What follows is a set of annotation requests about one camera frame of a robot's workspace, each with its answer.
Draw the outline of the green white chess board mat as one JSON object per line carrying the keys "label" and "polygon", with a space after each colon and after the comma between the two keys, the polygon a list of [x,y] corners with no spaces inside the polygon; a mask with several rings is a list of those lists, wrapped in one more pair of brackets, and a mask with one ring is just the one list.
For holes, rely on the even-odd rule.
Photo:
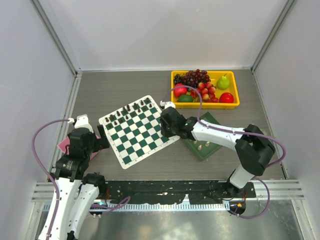
{"label": "green white chess board mat", "polygon": [[161,108],[146,95],[99,118],[110,147],[125,170],[177,142],[161,134]]}

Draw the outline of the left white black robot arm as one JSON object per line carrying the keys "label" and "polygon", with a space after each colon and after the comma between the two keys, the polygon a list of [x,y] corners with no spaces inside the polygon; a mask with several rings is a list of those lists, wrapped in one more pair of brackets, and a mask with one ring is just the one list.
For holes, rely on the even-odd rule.
{"label": "left white black robot arm", "polygon": [[57,161],[52,177],[54,194],[40,240],[77,240],[94,200],[107,193],[103,175],[85,174],[91,155],[109,147],[107,138],[97,138],[89,123],[75,124],[68,138],[67,153]]}

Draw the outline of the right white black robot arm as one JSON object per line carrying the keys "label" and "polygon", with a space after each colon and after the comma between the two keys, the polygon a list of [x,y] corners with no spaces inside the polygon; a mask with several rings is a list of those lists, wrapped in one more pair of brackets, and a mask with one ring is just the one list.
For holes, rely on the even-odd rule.
{"label": "right white black robot arm", "polygon": [[253,177],[262,176],[275,154],[270,138],[253,124],[246,128],[232,128],[199,117],[185,118],[171,106],[160,114],[160,124],[161,134],[165,137],[206,141],[236,152],[240,165],[226,182],[226,191],[232,197],[242,194]]}

